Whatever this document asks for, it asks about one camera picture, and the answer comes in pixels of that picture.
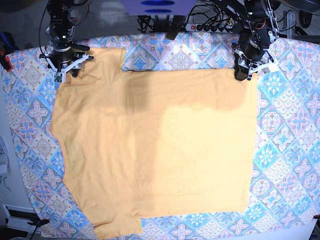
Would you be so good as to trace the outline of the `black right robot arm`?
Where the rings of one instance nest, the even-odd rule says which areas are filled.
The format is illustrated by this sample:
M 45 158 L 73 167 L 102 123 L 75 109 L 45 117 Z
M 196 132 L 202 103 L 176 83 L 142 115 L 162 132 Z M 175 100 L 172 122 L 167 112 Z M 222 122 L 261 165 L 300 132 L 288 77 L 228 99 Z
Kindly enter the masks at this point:
M 77 77 L 83 63 L 94 60 L 88 55 L 89 46 L 74 42 L 75 29 L 82 21 L 72 16 L 72 12 L 81 6 L 90 9 L 87 0 L 49 0 L 44 10 L 50 16 L 46 38 L 52 51 L 41 50 L 39 58 L 46 60 L 47 67 L 54 71 L 53 80 L 57 83 L 65 83 L 69 72 Z

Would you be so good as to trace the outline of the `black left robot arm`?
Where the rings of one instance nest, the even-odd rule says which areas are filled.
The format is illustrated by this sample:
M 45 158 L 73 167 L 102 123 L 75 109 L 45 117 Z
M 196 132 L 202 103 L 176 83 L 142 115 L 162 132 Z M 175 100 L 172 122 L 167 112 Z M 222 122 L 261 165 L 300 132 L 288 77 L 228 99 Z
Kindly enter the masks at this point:
M 274 11 L 278 0 L 224 0 L 220 7 L 235 20 L 232 32 L 239 34 L 234 43 L 234 77 L 238 81 L 251 80 L 262 69 L 279 70 L 278 62 L 268 52 L 279 37 L 279 26 Z

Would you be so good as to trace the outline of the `purple robot base plate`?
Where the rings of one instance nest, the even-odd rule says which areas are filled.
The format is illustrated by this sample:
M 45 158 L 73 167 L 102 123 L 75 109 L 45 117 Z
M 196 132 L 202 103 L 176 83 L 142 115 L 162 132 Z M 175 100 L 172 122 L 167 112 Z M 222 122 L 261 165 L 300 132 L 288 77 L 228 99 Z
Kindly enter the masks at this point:
M 186 16 L 196 0 L 120 0 L 130 16 L 178 15 Z

